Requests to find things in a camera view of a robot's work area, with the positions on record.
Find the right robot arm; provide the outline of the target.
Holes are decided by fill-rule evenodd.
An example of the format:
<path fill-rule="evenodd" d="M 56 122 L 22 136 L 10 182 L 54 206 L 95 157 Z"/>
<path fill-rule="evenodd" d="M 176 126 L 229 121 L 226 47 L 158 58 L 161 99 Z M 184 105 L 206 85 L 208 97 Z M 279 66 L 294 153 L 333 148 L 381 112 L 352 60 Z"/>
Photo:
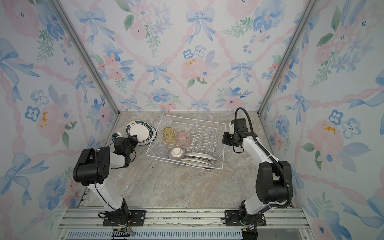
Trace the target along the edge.
<path fill-rule="evenodd" d="M 239 207 L 242 224 L 257 222 L 270 209 L 285 209 L 291 205 L 291 165 L 287 161 L 278 160 L 265 148 L 256 133 L 247 128 L 246 119 L 232 120 L 230 131 L 224 133 L 222 143 L 233 148 L 242 148 L 259 164 L 256 193 Z"/>

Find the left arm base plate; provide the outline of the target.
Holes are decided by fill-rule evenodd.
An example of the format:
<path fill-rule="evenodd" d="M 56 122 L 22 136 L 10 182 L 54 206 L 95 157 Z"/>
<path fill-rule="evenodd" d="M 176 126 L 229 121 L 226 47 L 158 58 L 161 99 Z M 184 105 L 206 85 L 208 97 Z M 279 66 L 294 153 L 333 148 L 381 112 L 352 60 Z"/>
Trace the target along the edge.
<path fill-rule="evenodd" d="M 142 227 L 146 218 L 145 210 L 133 210 L 123 213 L 122 211 L 104 211 L 98 214 L 103 219 L 104 227 Z"/>

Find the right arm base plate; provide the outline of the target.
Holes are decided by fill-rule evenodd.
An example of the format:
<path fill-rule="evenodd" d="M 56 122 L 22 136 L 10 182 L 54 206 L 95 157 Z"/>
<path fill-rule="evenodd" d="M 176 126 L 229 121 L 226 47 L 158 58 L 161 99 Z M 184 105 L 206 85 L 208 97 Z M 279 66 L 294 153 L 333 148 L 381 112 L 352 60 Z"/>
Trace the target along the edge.
<path fill-rule="evenodd" d="M 226 210 L 224 211 L 225 216 L 221 219 L 222 224 L 227 227 L 252 227 L 255 223 L 257 227 L 266 227 L 267 222 L 264 215 L 255 214 L 249 215 L 240 210 Z"/>

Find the white plate green red rim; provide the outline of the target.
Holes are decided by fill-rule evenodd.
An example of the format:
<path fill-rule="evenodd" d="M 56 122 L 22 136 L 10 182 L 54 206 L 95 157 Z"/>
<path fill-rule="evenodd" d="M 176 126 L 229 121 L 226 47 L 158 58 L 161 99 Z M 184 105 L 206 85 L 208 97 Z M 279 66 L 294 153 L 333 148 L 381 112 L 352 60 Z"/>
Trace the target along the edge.
<path fill-rule="evenodd" d="M 144 146 L 149 144 L 151 125 L 143 121 L 132 121 L 126 127 L 128 136 L 137 135 L 138 145 Z"/>

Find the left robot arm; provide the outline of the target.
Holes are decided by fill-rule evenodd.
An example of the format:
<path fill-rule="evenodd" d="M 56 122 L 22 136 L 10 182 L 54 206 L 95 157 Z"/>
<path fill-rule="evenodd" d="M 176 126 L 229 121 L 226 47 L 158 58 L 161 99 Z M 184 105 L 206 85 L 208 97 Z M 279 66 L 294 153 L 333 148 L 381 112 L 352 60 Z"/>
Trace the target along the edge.
<path fill-rule="evenodd" d="M 120 196 L 108 180 L 111 169 L 128 168 L 131 154 L 138 144 L 137 135 L 123 137 L 112 135 L 113 147 L 84 149 L 73 170 L 73 179 L 92 190 L 105 205 L 99 217 L 106 223 L 125 226 L 131 223 L 132 214 L 125 199 Z"/>

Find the white plate dark rim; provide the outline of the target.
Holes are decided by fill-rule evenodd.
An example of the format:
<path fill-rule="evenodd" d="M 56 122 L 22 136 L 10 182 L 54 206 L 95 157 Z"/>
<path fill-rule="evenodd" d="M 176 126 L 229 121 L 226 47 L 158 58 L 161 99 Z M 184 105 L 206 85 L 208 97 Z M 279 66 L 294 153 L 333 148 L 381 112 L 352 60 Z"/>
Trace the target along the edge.
<path fill-rule="evenodd" d="M 157 137 L 157 131 L 154 127 L 151 126 L 150 129 L 150 138 L 149 138 L 149 144 Z"/>

